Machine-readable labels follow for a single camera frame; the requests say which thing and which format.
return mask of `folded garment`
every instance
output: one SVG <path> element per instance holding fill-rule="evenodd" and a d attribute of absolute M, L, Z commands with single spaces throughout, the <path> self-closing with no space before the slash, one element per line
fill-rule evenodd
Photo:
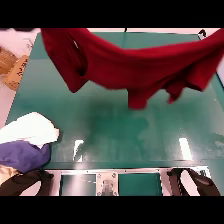
<path fill-rule="evenodd" d="M 13 167 L 22 173 L 41 168 L 49 159 L 49 144 L 41 149 L 26 141 L 0 144 L 0 164 Z"/>
<path fill-rule="evenodd" d="M 41 148 L 57 141 L 59 129 L 37 112 L 26 114 L 0 129 L 0 144 L 17 140 L 27 141 Z"/>
<path fill-rule="evenodd" d="M 19 196 L 24 190 L 38 181 L 41 181 L 41 187 L 36 196 L 49 196 L 53 177 L 53 174 L 49 174 L 44 170 L 35 170 L 24 175 L 15 175 L 1 185 L 0 196 Z"/>
<path fill-rule="evenodd" d="M 16 174 L 19 174 L 17 169 L 0 165 L 0 185 Z"/>
<path fill-rule="evenodd" d="M 87 81 L 127 89 L 132 109 L 143 109 L 158 90 L 169 103 L 185 87 L 203 91 L 224 54 L 224 29 L 198 41 L 122 49 L 85 28 L 41 28 L 45 49 L 71 92 Z"/>

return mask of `green table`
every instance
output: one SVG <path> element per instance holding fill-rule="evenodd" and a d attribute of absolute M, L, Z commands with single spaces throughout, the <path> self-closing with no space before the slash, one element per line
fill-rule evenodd
<path fill-rule="evenodd" d="M 197 35 L 96 33 L 123 48 L 197 40 Z M 214 76 L 204 93 L 186 89 L 174 104 L 161 90 L 142 111 L 128 109 L 127 91 L 88 82 L 72 94 L 37 36 L 7 123 L 39 112 L 60 129 L 46 169 L 106 169 L 208 165 L 224 195 L 224 92 Z M 182 154 L 188 142 L 192 160 Z M 76 140 L 84 144 L 73 160 Z"/>

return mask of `white floor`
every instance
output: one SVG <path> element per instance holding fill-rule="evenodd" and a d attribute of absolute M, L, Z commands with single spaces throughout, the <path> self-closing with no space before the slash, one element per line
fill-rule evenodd
<path fill-rule="evenodd" d="M 123 32 L 124 28 L 88 28 L 91 32 Z M 128 28 L 128 32 L 159 32 L 159 33 L 182 33 L 197 34 L 202 28 Z M 203 28 L 207 35 L 211 35 L 219 28 Z M 10 50 L 17 57 L 26 54 L 29 55 L 32 44 L 36 39 L 40 29 L 32 32 L 16 32 L 14 29 L 0 31 L 0 46 Z M 218 68 L 218 74 L 224 83 L 224 60 Z M 5 86 L 1 80 L 3 76 L 0 74 L 0 128 L 5 125 L 13 99 L 16 92 Z"/>

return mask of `navy blue cloth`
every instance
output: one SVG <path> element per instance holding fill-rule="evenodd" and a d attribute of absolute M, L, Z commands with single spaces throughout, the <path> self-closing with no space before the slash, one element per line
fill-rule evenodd
<path fill-rule="evenodd" d="M 26 141 L 0 144 L 0 164 L 10 166 L 22 173 L 41 168 L 50 159 L 49 144 L 41 149 Z"/>

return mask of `red shirt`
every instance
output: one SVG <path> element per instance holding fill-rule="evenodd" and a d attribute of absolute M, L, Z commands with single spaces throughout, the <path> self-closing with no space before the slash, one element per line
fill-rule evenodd
<path fill-rule="evenodd" d="M 184 87 L 203 91 L 224 54 L 224 29 L 194 42 L 122 49 L 86 28 L 42 28 L 45 49 L 71 92 L 88 80 L 127 89 L 132 109 L 164 88 L 175 101 Z"/>

